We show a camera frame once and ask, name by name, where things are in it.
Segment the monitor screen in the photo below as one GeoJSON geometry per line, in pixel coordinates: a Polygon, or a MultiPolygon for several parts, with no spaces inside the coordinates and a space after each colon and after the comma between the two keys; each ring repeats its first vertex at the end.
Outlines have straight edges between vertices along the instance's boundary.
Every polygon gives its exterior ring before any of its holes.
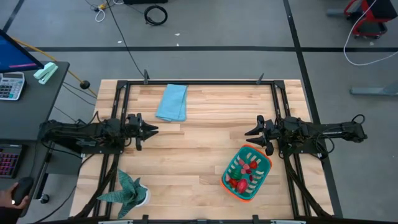
{"type": "Polygon", "coordinates": [[[0,30],[0,73],[36,70],[43,65],[0,30]]]}

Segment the potted plant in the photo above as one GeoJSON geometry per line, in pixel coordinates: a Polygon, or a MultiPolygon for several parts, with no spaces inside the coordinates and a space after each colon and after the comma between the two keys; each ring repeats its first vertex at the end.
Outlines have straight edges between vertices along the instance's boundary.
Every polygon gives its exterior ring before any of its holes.
{"type": "Polygon", "coordinates": [[[119,182],[123,189],[101,195],[97,199],[106,202],[122,203],[123,206],[118,214],[118,219],[120,219],[134,207],[140,207],[147,204],[150,199],[150,191],[146,186],[139,183],[140,178],[133,181],[128,174],[120,169],[118,169],[118,173],[119,182]]]}

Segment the white cable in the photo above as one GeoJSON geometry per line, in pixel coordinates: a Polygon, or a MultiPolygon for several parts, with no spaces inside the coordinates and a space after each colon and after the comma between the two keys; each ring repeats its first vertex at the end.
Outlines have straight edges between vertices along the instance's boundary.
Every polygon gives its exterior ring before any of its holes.
{"type": "Polygon", "coordinates": [[[351,33],[353,32],[353,30],[354,30],[355,26],[357,25],[357,23],[366,15],[366,13],[367,13],[369,10],[371,10],[372,6],[374,5],[374,3],[376,3],[376,1],[377,1],[377,0],[374,0],[374,2],[369,6],[369,9],[366,10],[366,11],[363,13],[363,15],[355,22],[353,28],[351,29],[351,31],[350,31],[349,34],[348,34],[346,44],[344,45],[344,48],[343,48],[344,56],[346,57],[347,61],[348,61],[349,63],[353,64],[353,65],[356,65],[356,66],[371,65],[371,64],[373,64],[373,63],[380,62],[380,61],[385,60],[385,59],[389,59],[389,58],[391,58],[392,56],[398,54],[398,52],[395,52],[395,53],[393,53],[392,55],[390,55],[390,56],[388,56],[388,57],[385,57],[385,58],[382,58],[382,59],[379,59],[379,60],[375,60],[374,62],[362,63],[362,64],[358,64],[358,63],[352,62],[352,61],[348,58],[348,56],[347,56],[346,48],[347,48],[347,44],[348,44],[348,41],[349,41],[349,37],[351,37],[351,33]]]}
{"type": "Polygon", "coordinates": [[[97,15],[95,16],[95,21],[97,21],[97,22],[102,22],[102,21],[105,19],[106,14],[105,14],[105,12],[104,12],[102,9],[98,9],[98,10],[99,10],[99,11],[97,12],[97,15]],[[99,15],[101,12],[104,14],[104,17],[102,17],[102,19],[98,20],[98,15],[99,15]]]}
{"type": "Polygon", "coordinates": [[[118,0],[113,0],[113,3],[115,4],[124,4],[124,2],[122,1],[121,3],[117,3],[118,0]]]}

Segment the concrete floor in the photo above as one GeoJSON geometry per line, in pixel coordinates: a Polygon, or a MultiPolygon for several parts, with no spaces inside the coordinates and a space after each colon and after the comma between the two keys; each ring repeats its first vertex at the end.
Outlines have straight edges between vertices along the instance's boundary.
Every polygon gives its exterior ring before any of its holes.
{"type": "MultiPolygon", "coordinates": [[[[93,4],[100,0],[89,0],[93,4]]],[[[18,0],[3,0],[3,27],[18,0]]],[[[325,11],[343,7],[348,0],[289,0],[302,47],[342,47],[351,24],[329,18],[325,11]]],[[[398,0],[392,0],[398,9],[398,0]]],[[[144,10],[146,5],[136,8],[144,10]]],[[[128,46],[268,46],[293,47],[283,0],[170,0],[164,7],[169,20],[161,27],[145,25],[143,16],[125,5],[112,7],[128,46]]],[[[25,0],[8,34],[36,47],[123,47],[109,10],[97,23],[84,0],[25,0]]],[[[350,47],[398,47],[398,20],[379,40],[350,40],[350,47]]],[[[50,52],[71,63],[70,70],[89,80],[95,91],[104,78],[140,78],[127,52],[50,52]]],[[[302,79],[295,52],[268,51],[174,51],[132,52],[151,78],[264,78],[302,79]]],[[[43,55],[33,53],[38,59],[43,55]]],[[[368,62],[385,53],[350,53],[355,62],[368,62]]],[[[350,120],[362,113],[369,136],[354,144],[335,141],[331,166],[345,218],[398,221],[398,155],[395,151],[397,98],[352,96],[351,86],[383,86],[398,77],[398,56],[368,67],[350,65],[342,53],[303,53],[322,123],[350,120]]],[[[78,82],[67,76],[68,83],[78,82]]],[[[72,118],[91,118],[93,107],[64,89],[56,106],[72,118]],[[69,106],[79,104],[78,109],[69,106]]],[[[54,110],[52,118],[70,122],[54,110]]],[[[76,182],[72,175],[51,175],[45,192],[50,203],[34,204],[19,223],[47,215],[60,204],[76,182]]],[[[64,219],[72,201],[48,220],[64,219]]]]}

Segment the light blue cloth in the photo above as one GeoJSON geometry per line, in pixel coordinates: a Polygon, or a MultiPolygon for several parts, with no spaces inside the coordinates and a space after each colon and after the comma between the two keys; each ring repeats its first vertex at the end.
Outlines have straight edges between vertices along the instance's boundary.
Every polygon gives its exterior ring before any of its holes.
{"type": "Polygon", "coordinates": [[[187,119],[187,87],[168,84],[156,117],[165,121],[185,121],[187,119]]]}

